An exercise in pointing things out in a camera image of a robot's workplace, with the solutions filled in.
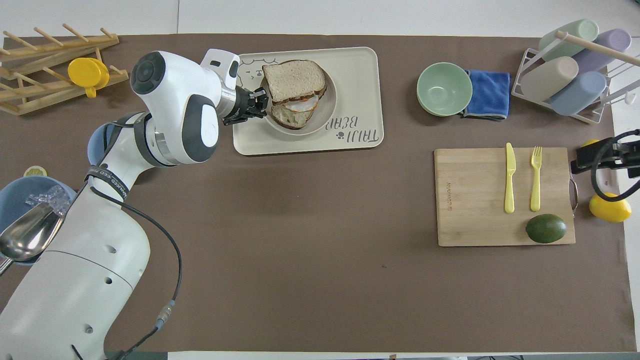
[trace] light blue cup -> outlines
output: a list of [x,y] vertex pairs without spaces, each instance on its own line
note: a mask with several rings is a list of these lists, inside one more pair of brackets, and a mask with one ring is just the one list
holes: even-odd
[[[40,175],[21,177],[0,190],[0,233],[32,208],[25,202],[29,195],[46,193],[56,185],[60,185],[66,191],[69,199],[73,200],[76,197],[76,192],[69,186],[51,177]],[[16,261],[15,263],[31,265],[35,261],[36,259],[25,262]]]
[[573,116],[599,98],[606,87],[604,75],[595,71],[585,72],[550,97],[549,105],[560,115]]

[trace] wooden drying rack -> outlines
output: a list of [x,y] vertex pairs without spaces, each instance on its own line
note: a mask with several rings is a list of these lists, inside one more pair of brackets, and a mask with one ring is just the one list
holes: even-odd
[[[6,80],[16,80],[17,87],[0,83],[0,110],[14,115],[22,115],[34,110],[42,109],[46,106],[69,100],[73,97],[84,95],[84,88],[74,84],[68,77],[59,74],[50,68],[73,60],[80,56],[95,53],[96,58],[102,61],[100,50],[118,44],[120,41],[116,34],[100,28],[104,35],[94,37],[84,37],[67,24],[62,26],[74,34],[77,38],[67,41],[59,41],[46,32],[38,28],[33,28],[51,43],[44,45],[33,45],[29,42],[3,31],[7,37],[22,44],[24,47],[18,49],[3,49],[0,47],[0,78]],[[7,63],[15,60],[30,60],[22,65],[9,68]],[[129,79],[126,70],[120,70],[115,66],[109,66],[109,82],[106,86],[120,83]],[[27,75],[44,71],[57,81],[43,83],[36,81]],[[21,104],[16,104],[16,100],[21,100]]]

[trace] beige tray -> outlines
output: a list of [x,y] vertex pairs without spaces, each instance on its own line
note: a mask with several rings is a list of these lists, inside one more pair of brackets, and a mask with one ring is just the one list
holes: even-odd
[[327,72],[339,94],[324,128],[295,136],[279,132],[265,119],[233,125],[234,147],[242,155],[284,154],[375,147],[385,136],[380,101],[378,57],[368,47],[345,47],[240,55],[237,85],[260,87],[262,66],[293,59],[315,61]]

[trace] blue towel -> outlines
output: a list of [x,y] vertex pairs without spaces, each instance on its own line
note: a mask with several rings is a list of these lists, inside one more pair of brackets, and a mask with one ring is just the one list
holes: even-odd
[[508,72],[467,70],[473,94],[462,117],[503,121],[509,115]]

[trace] avocado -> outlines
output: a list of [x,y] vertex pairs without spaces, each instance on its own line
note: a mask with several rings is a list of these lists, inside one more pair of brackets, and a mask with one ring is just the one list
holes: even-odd
[[557,215],[542,214],[531,218],[525,230],[531,240],[548,244],[560,240],[566,234],[566,224]]

